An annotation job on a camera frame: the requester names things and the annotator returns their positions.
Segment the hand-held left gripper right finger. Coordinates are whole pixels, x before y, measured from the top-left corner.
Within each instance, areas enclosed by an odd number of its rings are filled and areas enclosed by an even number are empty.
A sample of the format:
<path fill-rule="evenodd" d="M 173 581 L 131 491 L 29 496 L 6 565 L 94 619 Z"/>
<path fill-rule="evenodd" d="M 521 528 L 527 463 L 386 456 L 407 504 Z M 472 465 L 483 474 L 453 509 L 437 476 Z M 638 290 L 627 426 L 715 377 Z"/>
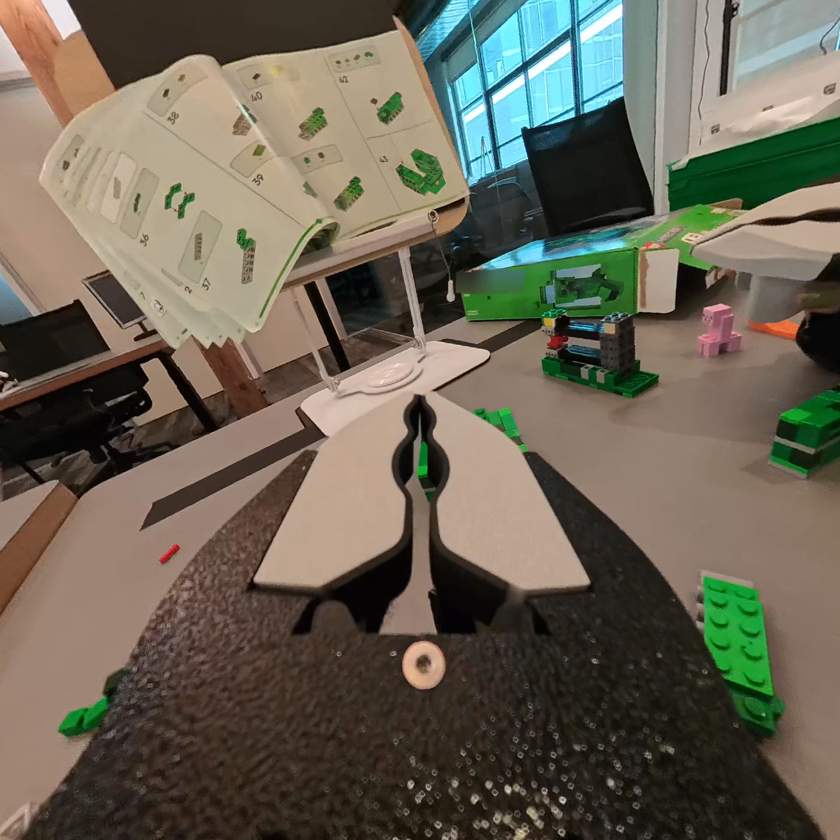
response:
<path fill-rule="evenodd" d="M 486 420 L 439 394 L 422 399 L 436 492 L 429 563 L 455 607 L 501 607 L 591 585 L 525 454 Z"/>

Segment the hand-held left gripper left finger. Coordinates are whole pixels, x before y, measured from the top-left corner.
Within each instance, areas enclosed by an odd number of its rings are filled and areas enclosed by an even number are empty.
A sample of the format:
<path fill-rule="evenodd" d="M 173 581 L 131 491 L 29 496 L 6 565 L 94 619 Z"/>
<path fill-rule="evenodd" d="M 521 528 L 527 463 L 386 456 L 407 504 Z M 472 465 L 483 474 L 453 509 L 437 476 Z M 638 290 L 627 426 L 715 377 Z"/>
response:
<path fill-rule="evenodd" d="M 255 587 L 393 601 L 412 574 L 406 483 L 421 401 L 399 394 L 321 445 L 253 578 Z"/>

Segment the grey desk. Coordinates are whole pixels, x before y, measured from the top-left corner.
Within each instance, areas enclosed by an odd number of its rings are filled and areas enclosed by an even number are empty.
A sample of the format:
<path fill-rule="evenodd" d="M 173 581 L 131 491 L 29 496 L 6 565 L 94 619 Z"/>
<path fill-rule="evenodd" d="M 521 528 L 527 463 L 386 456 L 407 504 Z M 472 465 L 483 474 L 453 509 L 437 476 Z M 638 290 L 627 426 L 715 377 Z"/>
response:
<path fill-rule="evenodd" d="M 800 479 L 768 464 L 780 414 L 836 383 L 793 342 L 746 332 L 697 357 L 700 311 L 742 310 L 729 282 L 676 314 L 637 320 L 659 384 L 625 399 L 544 376 L 530 322 L 467 322 L 434 340 L 488 342 L 490 360 L 443 389 L 465 408 L 510 407 L 526 445 L 646 553 L 687 606 L 703 570 L 751 580 L 769 615 L 786 704 L 765 755 L 827 838 L 838 838 L 838 464 Z M 101 695 L 179 573 L 307 443 L 313 388 L 194 439 L 81 498 L 2 614 L 2 822 L 44 803 L 88 745 L 57 728 Z M 173 544 L 167 564 L 159 558 Z"/>

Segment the green and white cardboard box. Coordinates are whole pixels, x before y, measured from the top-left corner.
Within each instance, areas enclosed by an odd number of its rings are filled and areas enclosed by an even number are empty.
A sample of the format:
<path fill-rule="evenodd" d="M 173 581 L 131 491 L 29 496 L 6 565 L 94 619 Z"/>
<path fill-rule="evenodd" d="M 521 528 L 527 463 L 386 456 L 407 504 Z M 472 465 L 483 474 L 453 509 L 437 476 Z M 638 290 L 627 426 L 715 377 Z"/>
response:
<path fill-rule="evenodd" d="M 837 179 L 838 68 L 834 53 L 719 98 L 692 151 L 668 167 L 669 208 L 737 198 L 750 209 Z"/>

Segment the pink pig figure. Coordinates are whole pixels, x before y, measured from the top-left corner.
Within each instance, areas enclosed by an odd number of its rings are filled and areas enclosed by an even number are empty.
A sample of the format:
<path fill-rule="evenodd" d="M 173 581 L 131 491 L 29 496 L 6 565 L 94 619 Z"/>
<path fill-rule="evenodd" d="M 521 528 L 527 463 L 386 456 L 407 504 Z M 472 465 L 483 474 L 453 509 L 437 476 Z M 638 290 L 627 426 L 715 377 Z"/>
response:
<path fill-rule="evenodd" d="M 733 328 L 732 306 L 718 303 L 702 311 L 702 325 L 705 330 L 697 339 L 698 353 L 703 358 L 720 354 L 732 354 L 741 350 L 742 336 Z"/>

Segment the large green brick assembly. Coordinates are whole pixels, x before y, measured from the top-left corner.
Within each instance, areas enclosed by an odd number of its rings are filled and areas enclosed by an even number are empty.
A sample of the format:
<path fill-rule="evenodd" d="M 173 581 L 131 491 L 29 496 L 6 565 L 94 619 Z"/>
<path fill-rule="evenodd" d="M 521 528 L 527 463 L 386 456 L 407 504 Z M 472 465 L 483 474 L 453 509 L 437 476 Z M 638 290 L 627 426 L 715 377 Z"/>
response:
<path fill-rule="evenodd" d="M 839 385 L 835 385 L 779 416 L 769 464 L 806 479 L 838 458 Z"/>

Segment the black upright pole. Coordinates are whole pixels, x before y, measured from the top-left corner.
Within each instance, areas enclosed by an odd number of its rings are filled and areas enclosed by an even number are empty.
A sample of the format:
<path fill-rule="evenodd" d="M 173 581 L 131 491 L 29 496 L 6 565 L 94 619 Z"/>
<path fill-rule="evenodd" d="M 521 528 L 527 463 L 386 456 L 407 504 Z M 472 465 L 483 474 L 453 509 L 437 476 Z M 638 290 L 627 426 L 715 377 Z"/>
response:
<path fill-rule="evenodd" d="M 718 95 L 723 97 L 733 87 L 733 69 L 736 57 L 737 18 L 742 1 L 723 1 L 721 12 L 721 44 Z"/>

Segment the green toy box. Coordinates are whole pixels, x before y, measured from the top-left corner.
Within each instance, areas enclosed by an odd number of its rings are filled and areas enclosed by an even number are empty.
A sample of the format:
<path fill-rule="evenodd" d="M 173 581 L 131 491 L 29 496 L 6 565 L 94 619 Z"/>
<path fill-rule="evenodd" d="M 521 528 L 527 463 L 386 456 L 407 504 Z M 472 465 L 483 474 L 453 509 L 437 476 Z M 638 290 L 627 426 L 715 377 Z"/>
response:
<path fill-rule="evenodd" d="M 741 213 L 731 199 L 532 241 L 459 272 L 455 292 L 470 321 L 541 319 L 551 308 L 573 318 L 669 314 L 718 279 L 694 244 Z"/>

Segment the black grey green brick build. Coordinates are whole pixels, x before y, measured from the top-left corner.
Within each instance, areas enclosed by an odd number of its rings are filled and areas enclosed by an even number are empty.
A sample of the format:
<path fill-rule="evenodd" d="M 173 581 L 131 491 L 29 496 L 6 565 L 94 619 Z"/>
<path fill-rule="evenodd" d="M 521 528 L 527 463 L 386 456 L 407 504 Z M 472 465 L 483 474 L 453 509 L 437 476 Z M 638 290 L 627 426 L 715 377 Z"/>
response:
<path fill-rule="evenodd" d="M 544 375 L 626 398 L 658 384 L 658 374 L 643 371 L 637 358 L 633 314 L 571 318 L 566 310 L 552 308 L 540 321 L 548 337 L 541 361 Z"/>

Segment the black mesh office chair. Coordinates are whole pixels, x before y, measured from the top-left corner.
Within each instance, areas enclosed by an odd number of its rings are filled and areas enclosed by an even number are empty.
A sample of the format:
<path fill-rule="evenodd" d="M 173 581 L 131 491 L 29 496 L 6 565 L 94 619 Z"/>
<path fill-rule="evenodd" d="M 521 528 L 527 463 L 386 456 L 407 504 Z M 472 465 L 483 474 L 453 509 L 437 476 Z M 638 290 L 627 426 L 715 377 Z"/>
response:
<path fill-rule="evenodd" d="M 551 238 L 653 215 L 624 98 L 521 137 Z"/>

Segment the green plate on grey plate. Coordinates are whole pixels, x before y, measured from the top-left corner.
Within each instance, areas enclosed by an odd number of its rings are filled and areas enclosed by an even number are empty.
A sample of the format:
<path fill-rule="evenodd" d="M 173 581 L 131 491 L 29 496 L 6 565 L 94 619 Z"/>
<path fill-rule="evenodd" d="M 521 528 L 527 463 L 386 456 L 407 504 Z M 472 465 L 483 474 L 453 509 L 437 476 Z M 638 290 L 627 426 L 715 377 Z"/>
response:
<path fill-rule="evenodd" d="M 696 626 L 742 722 L 771 739 L 785 705 L 774 687 L 760 592 L 748 580 L 702 570 Z"/>

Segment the small grey monitor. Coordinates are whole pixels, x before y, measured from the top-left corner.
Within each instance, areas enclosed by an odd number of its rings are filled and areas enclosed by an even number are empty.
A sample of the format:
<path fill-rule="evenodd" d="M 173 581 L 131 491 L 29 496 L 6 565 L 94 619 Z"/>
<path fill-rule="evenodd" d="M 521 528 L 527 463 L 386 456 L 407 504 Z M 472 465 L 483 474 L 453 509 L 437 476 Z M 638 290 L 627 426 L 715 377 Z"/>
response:
<path fill-rule="evenodd" d="M 101 271 L 83 278 L 81 282 L 121 330 L 133 327 L 140 329 L 133 338 L 135 342 L 149 339 L 157 334 L 157 331 L 147 324 L 140 307 L 110 271 Z"/>

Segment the scattered small green bricks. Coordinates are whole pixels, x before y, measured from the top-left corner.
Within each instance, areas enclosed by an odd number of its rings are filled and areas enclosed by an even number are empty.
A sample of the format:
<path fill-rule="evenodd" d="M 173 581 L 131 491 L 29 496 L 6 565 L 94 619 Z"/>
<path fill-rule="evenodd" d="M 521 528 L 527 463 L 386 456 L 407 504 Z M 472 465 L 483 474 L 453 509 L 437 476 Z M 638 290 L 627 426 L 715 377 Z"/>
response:
<path fill-rule="evenodd" d="M 123 678 L 129 672 L 129 667 L 122 667 L 111 672 L 104 681 L 101 697 L 92 706 L 81 707 L 68 712 L 58 726 L 58 734 L 70 739 L 97 729 L 110 708 L 112 699 Z"/>

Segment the green instruction booklet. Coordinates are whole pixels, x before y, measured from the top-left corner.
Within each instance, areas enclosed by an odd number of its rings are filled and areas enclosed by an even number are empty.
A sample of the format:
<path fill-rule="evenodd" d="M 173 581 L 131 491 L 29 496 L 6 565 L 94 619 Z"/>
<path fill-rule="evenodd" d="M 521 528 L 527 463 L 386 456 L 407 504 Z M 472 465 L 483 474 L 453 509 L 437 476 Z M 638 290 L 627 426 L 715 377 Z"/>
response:
<path fill-rule="evenodd" d="M 39 182 L 173 349 L 259 331 L 307 253 L 469 197 L 395 29 L 184 56 L 77 115 Z"/>

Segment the black panel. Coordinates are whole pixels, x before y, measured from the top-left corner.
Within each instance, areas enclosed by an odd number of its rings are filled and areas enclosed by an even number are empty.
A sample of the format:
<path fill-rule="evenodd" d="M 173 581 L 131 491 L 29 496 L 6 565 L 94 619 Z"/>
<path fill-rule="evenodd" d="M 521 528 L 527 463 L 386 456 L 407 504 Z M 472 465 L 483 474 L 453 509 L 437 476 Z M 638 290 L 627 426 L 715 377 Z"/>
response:
<path fill-rule="evenodd" d="M 187 56 L 221 64 L 339 46 L 396 29 L 382 1 L 69 1 L 115 88 Z"/>

